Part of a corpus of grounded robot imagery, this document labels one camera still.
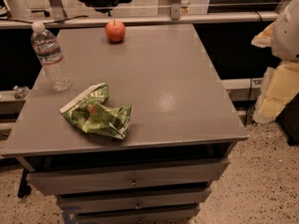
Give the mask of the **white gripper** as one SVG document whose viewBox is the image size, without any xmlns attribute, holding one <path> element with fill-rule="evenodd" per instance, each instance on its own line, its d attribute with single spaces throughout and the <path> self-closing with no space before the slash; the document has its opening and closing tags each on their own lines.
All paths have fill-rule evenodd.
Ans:
<svg viewBox="0 0 299 224">
<path fill-rule="evenodd" d="M 299 0 L 291 0 L 276 22 L 254 36 L 251 44 L 258 48 L 271 46 L 272 54 L 283 60 L 277 68 L 268 67 L 263 75 L 252 117 L 265 124 L 274 121 L 299 93 Z"/>
</svg>

